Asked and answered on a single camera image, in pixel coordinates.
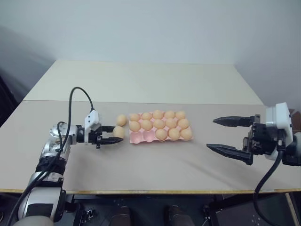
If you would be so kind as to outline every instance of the white wall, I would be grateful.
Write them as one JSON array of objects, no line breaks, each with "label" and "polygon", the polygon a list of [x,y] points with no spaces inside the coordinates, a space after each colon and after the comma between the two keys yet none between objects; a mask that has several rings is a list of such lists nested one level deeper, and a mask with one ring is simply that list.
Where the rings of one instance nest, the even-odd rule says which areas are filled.
[{"label": "white wall", "polygon": [[19,98],[56,59],[235,64],[266,105],[301,109],[300,54],[300,0],[0,2],[0,69]]}]

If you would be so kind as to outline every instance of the black wire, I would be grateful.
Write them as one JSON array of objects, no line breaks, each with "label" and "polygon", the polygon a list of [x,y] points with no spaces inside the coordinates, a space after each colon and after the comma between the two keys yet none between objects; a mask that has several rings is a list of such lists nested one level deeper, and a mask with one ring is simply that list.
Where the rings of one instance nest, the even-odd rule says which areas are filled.
[{"label": "black wire", "polygon": [[59,135],[59,139],[60,139],[60,148],[59,148],[59,151],[57,152],[56,154],[56,157],[50,162],[50,164],[26,187],[26,189],[23,191],[23,193],[21,194],[21,196],[19,197],[18,201],[16,202],[16,204],[14,205],[10,215],[9,215],[9,218],[8,218],[8,221],[6,223],[6,226],[10,226],[11,224],[11,221],[13,219],[13,216],[15,213],[17,213],[17,210],[19,209],[19,206],[21,204],[21,202],[23,201],[23,199],[28,195],[28,193],[34,188],[36,187],[44,178],[46,178],[50,173],[51,171],[53,170],[53,165],[55,163],[55,161],[57,160],[57,158],[59,158],[60,156],[60,153],[62,152],[63,150],[63,147],[65,146],[66,142],[67,142],[67,138],[69,136],[69,131],[70,131],[70,126],[71,126],[71,103],[72,103],[72,95],[74,93],[74,90],[76,89],[80,89],[81,91],[83,91],[85,93],[85,95],[88,97],[89,99],[89,102],[91,104],[91,111],[94,110],[94,107],[93,107],[93,103],[91,101],[91,98],[89,97],[88,93],[81,87],[74,87],[71,92],[70,92],[70,96],[69,96],[69,108],[68,108],[68,127],[67,127],[67,131],[66,131],[66,136],[65,136],[65,139],[64,141],[62,142],[62,135],[61,135],[61,132],[60,132],[60,124],[61,123],[64,123],[62,121],[60,121],[58,124],[57,124],[57,131],[58,131],[58,135]]},{"label": "black wire", "polygon": [[269,169],[269,171],[266,173],[266,175],[264,175],[264,177],[261,179],[261,181],[258,183],[254,194],[253,194],[253,204],[254,204],[254,208],[257,212],[257,214],[268,224],[272,225],[272,226],[279,226],[278,224],[275,224],[273,222],[271,222],[269,219],[267,219],[264,214],[260,211],[259,207],[258,207],[258,194],[260,189],[262,188],[262,186],[264,185],[264,183],[269,179],[269,177],[273,174],[273,172],[277,169],[278,165],[280,164],[281,160],[282,160],[282,156],[283,156],[283,151],[280,150],[278,151],[278,156],[274,162],[274,164],[272,165],[272,167]]}]

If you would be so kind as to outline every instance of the beige table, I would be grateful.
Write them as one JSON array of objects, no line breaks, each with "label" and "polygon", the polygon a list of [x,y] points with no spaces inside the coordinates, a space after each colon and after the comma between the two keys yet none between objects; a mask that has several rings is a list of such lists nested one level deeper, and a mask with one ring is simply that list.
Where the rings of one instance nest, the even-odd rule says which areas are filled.
[{"label": "beige table", "polygon": [[[134,88],[127,89],[129,92],[126,92],[124,85],[128,86],[125,82],[127,80],[108,83],[109,80],[117,81],[117,78],[135,75],[132,81],[140,87],[140,81],[146,81],[138,76],[138,72],[142,71],[145,76],[150,71],[157,77],[163,76],[161,80],[164,83],[168,81],[164,75],[173,72],[174,80],[178,82],[167,86],[162,93],[174,90],[177,85],[177,92],[173,93],[181,98],[175,100],[171,95],[152,95],[158,89],[149,87],[136,88],[136,92],[133,91]],[[218,78],[218,73],[226,74],[227,79],[223,75]],[[182,82],[181,78],[184,76],[190,80],[190,86],[188,82]],[[222,91],[213,89],[214,86],[221,87],[219,83],[216,85],[217,81],[229,85]],[[185,89],[178,89],[178,83],[184,84]],[[0,191],[21,192],[26,187],[48,138],[49,128],[58,121],[67,120],[66,100],[70,89],[77,85],[83,86],[91,94],[95,108],[103,117],[103,124],[113,125],[115,117],[120,113],[183,109],[192,123],[194,140],[133,145],[125,139],[116,145],[103,146],[101,150],[96,150],[94,145],[72,146],[63,185],[69,193],[250,193],[272,165],[272,161],[256,156],[254,164],[247,166],[206,148],[206,143],[222,143],[241,148],[242,138],[248,132],[248,128],[225,128],[213,124],[214,118],[235,114],[249,116],[255,113],[261,113],[264,118],[265,107],[231,65],[114,65],[59,61],[49,69],[0,128]],[[143,102],[141,95],[135,95],[138,91],[147,99],[146,102],[159,104],[137,103]],[[119,99],[121,103],[114,103],[114,100]],[[83,124],[89,104],[80,92],[75,100],[77,101],[72,105],[72,123]],[[206,105],[210,101],[215,105]],[[300,178],[300,168],[280,165],[263,189],[268,192],[301,190]]]}]

